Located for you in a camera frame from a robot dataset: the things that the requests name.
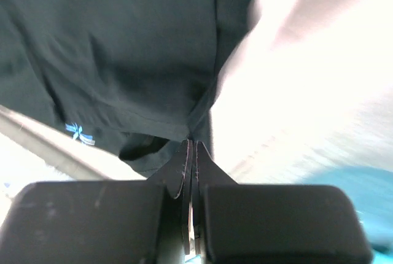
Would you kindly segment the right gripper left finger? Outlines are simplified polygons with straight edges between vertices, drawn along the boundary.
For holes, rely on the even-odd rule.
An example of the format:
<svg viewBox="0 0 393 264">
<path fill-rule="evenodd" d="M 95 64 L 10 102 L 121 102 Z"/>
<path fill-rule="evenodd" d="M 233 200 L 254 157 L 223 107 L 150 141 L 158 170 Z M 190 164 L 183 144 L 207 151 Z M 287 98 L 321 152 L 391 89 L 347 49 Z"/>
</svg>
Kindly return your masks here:
<svg viewBox="0 0 393 264">
<path fill-rule="evenodd" d="M 190 254 L 192 158 L 193 142 L 184 140 L 172 158 L 147 179 L 151 183 L 163 184 L 169 196 L 179 204 L 176 212 L 181 226 L 185 255 Z"/>
</svg>

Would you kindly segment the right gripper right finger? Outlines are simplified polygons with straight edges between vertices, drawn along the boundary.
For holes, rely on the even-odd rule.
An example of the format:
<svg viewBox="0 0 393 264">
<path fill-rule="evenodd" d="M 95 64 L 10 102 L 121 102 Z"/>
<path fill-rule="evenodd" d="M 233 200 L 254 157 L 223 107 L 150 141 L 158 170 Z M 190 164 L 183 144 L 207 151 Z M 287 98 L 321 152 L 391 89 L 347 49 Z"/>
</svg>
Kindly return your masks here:
<svg viewBox="0 0 393 264">
<path fill-rule="evenodd" d="M 202 142 L 193 145 L 192 160 L 192 223 L 195 252 L 200 255 L 203 246 L 203 193 L 207 185 L 236 185 L 225 171 L 216 165 Z"/>
</svg>

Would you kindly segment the black t shirt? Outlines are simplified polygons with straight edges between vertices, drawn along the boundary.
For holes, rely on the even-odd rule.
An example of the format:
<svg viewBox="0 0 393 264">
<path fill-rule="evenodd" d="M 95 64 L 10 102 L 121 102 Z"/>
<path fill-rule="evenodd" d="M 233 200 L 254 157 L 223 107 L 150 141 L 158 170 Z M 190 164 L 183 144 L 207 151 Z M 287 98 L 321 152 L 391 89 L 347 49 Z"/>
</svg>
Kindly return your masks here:
<svg viewBox="0 0 393 264">
<path fill-rule="evenodd" d="M 151 176 L 211 145 L 217 78 L 252 0 L 1 0 L 1 105 Z"/>
</svg>

